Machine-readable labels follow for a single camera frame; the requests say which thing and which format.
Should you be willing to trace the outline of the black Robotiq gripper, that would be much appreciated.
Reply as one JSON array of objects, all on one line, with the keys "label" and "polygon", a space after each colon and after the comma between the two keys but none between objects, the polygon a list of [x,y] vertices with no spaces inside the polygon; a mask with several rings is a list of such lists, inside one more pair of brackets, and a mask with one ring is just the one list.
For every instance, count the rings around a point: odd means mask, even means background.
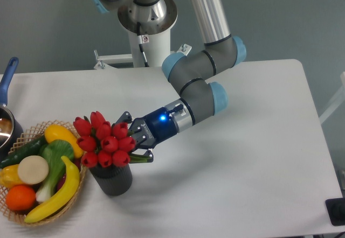
[{"label": "black Robotiq gripper", "polygon": [[130,125],[136,149],[148,149],[143,155],[131,153],[130,163],[152,163],[154,155],[151,149],[177,134],[177,126],[168,112],[167,108],[159,108],[133,120],[130,112],[125,111],[115,122]]}]

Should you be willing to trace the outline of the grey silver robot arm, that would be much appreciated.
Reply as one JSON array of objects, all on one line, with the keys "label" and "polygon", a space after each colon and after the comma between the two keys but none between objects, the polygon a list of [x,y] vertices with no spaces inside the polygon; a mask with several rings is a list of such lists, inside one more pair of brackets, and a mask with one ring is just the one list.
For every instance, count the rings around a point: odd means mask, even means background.
[{"label": "grey silver robot arm", "polygon": [[173,0],[93,0],[102,13],[117,11],[127,31],[134,67],[159,67],[179,98],[150,114],[132,119],[124,113],[114,124],[91,114],[93,130],[80,141],[82,162],[91,167],[153,160],[152,149],[177,133],[227,107],[225,89],[207,79],[246,58],[243,41],[233,36],[221,0],[191,0],[204,49],[189,55],[190,47],[170,49],[170,30],[177,21]]}]

